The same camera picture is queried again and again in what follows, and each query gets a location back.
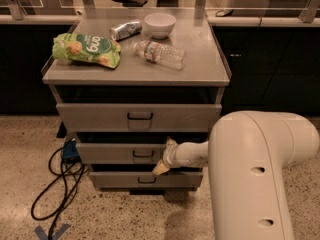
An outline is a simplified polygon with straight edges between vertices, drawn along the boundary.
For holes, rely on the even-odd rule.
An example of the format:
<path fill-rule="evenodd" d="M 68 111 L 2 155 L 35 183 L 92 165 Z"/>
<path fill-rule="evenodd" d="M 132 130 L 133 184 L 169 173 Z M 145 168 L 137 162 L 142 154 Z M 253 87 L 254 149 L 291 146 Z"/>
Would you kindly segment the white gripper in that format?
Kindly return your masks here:
<path fill-rule="evenodd" d="M 170 170 L 170 168 L 179 168 L 181 164 L 176 158 L 176 152 L 178 149 L 177 142 L 171 137 L 167 137 L 166 148 L 164 150 L 162 160 L 152 170 L 154 175 L 161 175 Z"/>

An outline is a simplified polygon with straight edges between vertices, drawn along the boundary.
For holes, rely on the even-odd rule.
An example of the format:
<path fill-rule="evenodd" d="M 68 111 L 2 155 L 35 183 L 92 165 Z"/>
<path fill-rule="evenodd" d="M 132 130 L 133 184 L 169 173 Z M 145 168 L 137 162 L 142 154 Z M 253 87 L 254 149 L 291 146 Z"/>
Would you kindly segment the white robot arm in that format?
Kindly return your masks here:
<path fill-rule="evenodd" d="M 169 138 L 153 173 L 208 168 L 215 240 L 295 240 L 283 170 L 318 151 L 319 133 L 308 119 L 238 111 L 221 117 L 206 142 Z"/>

